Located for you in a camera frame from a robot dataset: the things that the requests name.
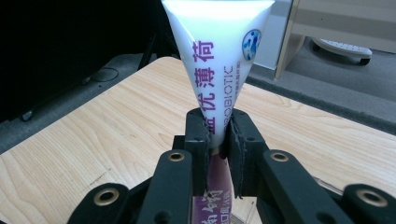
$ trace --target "wooden table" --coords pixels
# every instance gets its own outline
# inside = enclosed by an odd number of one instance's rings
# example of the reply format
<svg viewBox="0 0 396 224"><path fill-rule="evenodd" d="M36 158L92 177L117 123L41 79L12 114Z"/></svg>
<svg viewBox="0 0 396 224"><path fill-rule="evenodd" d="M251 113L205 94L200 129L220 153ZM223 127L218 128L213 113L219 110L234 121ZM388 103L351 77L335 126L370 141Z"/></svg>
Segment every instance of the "wooden table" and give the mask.
<svg viewBox="0 0 396 224"><path fill-rule="evenodd" d="M91 189L136 186L197 106L181 61L155 61L1 155L0 220L65 223ZM292 153L322 181L396 196L395 136L250 85L235 108L249 113L270 148Z"/></svg>

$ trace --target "white toothpaste tube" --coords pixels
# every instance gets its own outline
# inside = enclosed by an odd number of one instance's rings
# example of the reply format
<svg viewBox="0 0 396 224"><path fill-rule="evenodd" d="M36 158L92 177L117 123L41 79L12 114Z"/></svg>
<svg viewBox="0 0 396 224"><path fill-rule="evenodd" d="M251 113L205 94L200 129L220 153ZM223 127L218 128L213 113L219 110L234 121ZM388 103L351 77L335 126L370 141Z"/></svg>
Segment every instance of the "white toothpaste tube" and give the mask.
<svg viewBox="0 0 396 224"><path fill-rule="evenodd" d="M217 154L248 76L274 1L162 0L180 57L211 134L205 196L195 197L192 223L230 223L232 183Z"/></svg>

